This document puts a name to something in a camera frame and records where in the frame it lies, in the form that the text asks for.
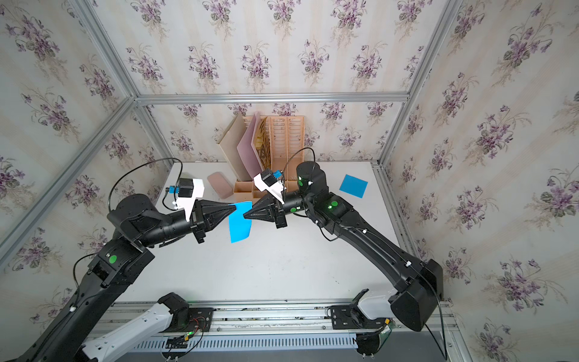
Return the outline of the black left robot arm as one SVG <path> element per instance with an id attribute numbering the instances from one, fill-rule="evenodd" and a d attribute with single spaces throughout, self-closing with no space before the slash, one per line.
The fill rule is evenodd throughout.
<path id="1" fill-rule="evenodd" d="M 201 179 L 179 177 L 167 190 L 173 209 L 163 214 L 149 196 L 133 194 L 107 215 L 115 231 L 98 253 L 90 255 L 83 278 L 59 314 L 18 359 L 20 361 L 116 361 L 156 333 L 184 333 L 191 321 L 189 304 L 175 293 L 98 339 L 87 337 L 109 307 L 155 258 L 155 245 L 166 247 L 193 235 L 203 243 L 208 232 L 236 211 L 235 205 L 205 200 Z"/>

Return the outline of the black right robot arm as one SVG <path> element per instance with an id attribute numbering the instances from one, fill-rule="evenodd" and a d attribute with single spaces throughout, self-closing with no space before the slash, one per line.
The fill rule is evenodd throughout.
<path id="1" fill-rule="evenodd" d="M 280 229 L 287 225 L 288 214 L 304 211 L 322 234 L 346 241 L 390 281 L 394 292 L 385 298 L 396 320 L 414 332 L 427 329 L 431 315 L 442 310 L 442 266 L 405 252 L 373 228 L 353 205 L 330 191 L 327 175 L 316 161 L 297 166 L 296 191 L 286 191 L 285 176 L 284 170 L 266 169 L 253 178 L 264 196 L 244 219 L 274 223 Z"/>

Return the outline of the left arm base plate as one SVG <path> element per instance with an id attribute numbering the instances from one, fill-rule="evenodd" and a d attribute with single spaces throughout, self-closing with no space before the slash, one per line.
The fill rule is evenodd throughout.
<path id="1" fill-rule="evenodd" d="M 213 308 L 189 308 L 176 312 L 163 333 L 208 332 L 214 311 Z"/>

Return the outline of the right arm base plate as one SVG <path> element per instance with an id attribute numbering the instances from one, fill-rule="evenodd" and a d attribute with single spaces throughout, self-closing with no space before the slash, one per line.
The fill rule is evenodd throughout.
<path id="1" fill-rule="evenodd" d="M 357 306 L 334 305 L 327 308 L 333 330 L 378 330 L 386 325 L 386 318 L 369 319 Z"/>

